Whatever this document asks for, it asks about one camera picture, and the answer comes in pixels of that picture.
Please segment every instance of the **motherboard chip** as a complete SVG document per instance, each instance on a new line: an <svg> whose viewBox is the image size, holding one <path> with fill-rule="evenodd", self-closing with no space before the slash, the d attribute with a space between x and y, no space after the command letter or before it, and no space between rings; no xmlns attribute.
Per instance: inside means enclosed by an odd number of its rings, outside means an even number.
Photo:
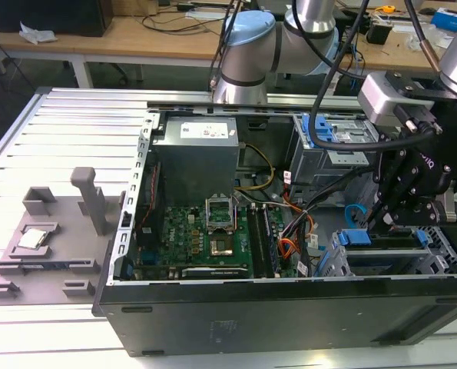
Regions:
<svg viewBox="0 0 457 369"><path fill-rule="evenodd" d="M211 256L233 256L233 235L212 234L210 236Z"/></svg>

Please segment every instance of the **blue item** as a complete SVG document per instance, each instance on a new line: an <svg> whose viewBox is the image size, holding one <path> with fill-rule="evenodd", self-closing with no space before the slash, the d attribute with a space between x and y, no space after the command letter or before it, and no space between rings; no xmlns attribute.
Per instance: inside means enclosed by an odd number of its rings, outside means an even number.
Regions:
<svg viewBox="0 0 457 369"><path fill-rule="evenodd" d="M342 246L347 246L349 244L348 237L344 233L342 233L342 232L338 233L337 237Z"/></svg>
<svg viewBox="0 0 457 369"><path fill-rule="evenodd" d="M337 237L342 246L347 246L348 244L372 244L366 229L343 229L337 234Z"/></svg>
<svg viewBox="0 0 457 369"><path fill-rule="evenodd" d="M327 251L322 258L320 259L320 263L317 265L317 268L315 268L315 273L313 273L314 277L318 277L320 272L322 271L323 266L326 264L327 259L329 258L330 254Z"/></svg>
<svg viewBox="0 0 457 369"><path fill-rule="evenodd" d="M433 15L431 24L435 25L437 28L457 32L457 13L452 13L447 8L440 8L435 15Z"/></svg>
<svg viewBox="0 0 457 369"><path fill-rule="evenodd" d="M315 145L310 138L310 131L308 128L309 121L309 115L304 115L302 117L302 131L306 134L306 140L310 144L310 147L319 148L319 146ZM336 137L333 134L333 126L327 123L327 120L324 118L323 115L316 116L315 130L320 140L328 142L337 142Z"/></svg>
<svg viewBox="0 0 457 369"><path fill-rule="evenodd" d="M346 219L346 223L348 224L348 227L356 228L356 224L353 221L353 219L351 218L351 214L349 213L349 210L352 208L359 209L363 214L366 214L366 208L361 204L349 204L344 208L344 218Z"/></svg>
<svg viewBox="0 0 457 369"><path fill-rule="evenodd" d="M333 38L333 43L329 47L329 50L327 50L326 53L326 58L328 58L330 61L334 60L336 57L337 49L339 47L339 32L337 31L337 28L334 29L334 38ZM319 65L315 67L308 75L326 75L329 73L330 67L324 63L323 61L320 62Z"/></svg>
<svg viewBox="0 0 457 369"><path fill-rule="evenodd" d="M276 25L274 15L260 10L250 10L237 14L228 40L229 46L248 44L269 33Z"/></svg>
<svg viewBox="0 0 457 369"><path fill-rule="evenodd" d="M429 245L429 237L424 231L416 231L416 237L423 248L427 248Z"/></svg>

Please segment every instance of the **yellow wire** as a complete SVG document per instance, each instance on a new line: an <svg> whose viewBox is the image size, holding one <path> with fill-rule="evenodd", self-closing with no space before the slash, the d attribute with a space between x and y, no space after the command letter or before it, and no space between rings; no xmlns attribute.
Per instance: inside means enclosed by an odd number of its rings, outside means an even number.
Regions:
<svg viewBox="0 0 457 369"><path fill-rule="evenodd" d="M266 161L267 165L269 165L269 168L271 170L271 176L269 177L267 182L264 184L259 184L257 186L247 186L247 187L240 186L240 187L235 187L235 189L242 190L242 191L255 191L255 190L263 190L264 188L268 188L270 186L270 184L273 183L273 180L274 180L273 165L271 164L271 162L269 161L267 156L261 150L256 148L254 145L252 145L252 144L245 144L245 145L248 146L249 148L252 148L253 150L257 151L257 153L259 153L259 155L264 158L264 160Z"/></svg>

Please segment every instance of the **desk leg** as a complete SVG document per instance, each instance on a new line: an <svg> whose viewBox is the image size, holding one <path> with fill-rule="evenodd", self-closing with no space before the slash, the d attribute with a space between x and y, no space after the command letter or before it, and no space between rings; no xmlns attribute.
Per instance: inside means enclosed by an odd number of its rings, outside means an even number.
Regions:
<svg viewBox="0 0 457 369"><path fill-rule="evenodd" d="M90 69L85 61L73 61L73 69L75 70L75 77L78 81L79 88L93 88L91 81Z"/></svg>
<svg viewBox="0 0 457 369"><path fill-rule="evenodd" d="M138 64L138 65L136 65L136 82L142 82L142 81L144 81L143 65Z"/></svg>

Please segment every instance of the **motherboard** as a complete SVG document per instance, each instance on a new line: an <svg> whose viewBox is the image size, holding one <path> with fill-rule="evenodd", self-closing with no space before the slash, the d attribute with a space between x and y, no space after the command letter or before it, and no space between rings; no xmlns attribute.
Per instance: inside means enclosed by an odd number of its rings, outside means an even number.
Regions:
<svg viewBox="0 0 457 369"><path fill-rule="evenodd" d="M254 278L266 263L272 278L292 277L292 264L277 251L278 234L284 227L281 209L238 206L231 199L227 204L168 207L159 249L139 246L137 278ZM255 218L257 212L262 214L260 221Z"/></svg>

